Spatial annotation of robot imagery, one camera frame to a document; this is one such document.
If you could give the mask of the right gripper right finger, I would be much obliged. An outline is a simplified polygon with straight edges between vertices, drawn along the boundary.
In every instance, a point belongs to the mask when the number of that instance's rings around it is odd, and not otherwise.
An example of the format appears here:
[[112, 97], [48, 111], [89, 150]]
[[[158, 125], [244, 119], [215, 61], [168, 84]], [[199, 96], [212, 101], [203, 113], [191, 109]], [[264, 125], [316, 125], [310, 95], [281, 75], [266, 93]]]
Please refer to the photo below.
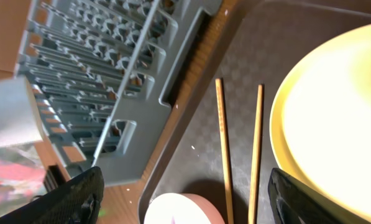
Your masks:
[[270, 173], [268, 195], [275, 223], [368, 222], [279, 168], [273, 168]]

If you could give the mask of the wooden chopstick long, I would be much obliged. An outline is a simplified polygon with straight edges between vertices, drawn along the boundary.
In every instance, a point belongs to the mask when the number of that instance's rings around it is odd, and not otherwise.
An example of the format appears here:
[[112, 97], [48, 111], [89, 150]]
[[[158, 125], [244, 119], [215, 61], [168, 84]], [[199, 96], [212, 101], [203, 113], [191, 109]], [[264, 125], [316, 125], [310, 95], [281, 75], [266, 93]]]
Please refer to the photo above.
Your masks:
[[224, 108], [223, 84], [220, 78], [215, 79], [216, 99], [218, 108], [219, 135], [221, 142], [222, 168], [224, 177], [224, 191], [226, 196], [226, 210], [228, 224], [234, 224], [234, 214], [232, 208], [232, 179], [231, 165], [229, 157], [229, 146], [227, 140], [226, 112]]

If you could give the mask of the wooden chopstick short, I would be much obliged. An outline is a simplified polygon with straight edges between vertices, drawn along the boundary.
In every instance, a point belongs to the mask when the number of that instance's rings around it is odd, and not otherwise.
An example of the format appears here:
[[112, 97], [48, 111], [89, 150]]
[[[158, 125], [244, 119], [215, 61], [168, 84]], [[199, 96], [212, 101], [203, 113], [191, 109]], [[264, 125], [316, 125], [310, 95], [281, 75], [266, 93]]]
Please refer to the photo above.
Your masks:
[[252, 163], [250, 176], [250, 195], [248, 209], [248, 224], [255, 224], [257, 220], [256, 208], [258, 203], [259, 190], [259, 164], [261, 145], [261, 125], [263, 109], [263, 85], [258, 86], [257, 102], [255, 112], [254, 140], [252, 147]]

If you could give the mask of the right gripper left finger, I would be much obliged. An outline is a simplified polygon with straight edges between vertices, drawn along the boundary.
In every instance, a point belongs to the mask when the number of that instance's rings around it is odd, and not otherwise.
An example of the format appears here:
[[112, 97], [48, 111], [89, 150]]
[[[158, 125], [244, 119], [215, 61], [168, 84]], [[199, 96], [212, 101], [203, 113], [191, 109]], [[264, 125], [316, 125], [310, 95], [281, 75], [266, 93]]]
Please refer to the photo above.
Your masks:
[[99, 167], [92, 167], [59, 188], [0, 217], [0, 224], [95, 224], [104, 193]]

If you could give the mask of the yellow round plate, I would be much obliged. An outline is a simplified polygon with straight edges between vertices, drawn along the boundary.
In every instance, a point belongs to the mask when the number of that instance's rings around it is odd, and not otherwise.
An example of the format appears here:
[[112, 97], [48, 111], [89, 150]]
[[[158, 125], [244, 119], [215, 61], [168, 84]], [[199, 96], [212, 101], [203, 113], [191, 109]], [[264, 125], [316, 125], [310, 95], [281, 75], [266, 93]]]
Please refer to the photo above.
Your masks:
[[371, 24], [316, 47], [274, 98], [278, 166], [371, 222]]

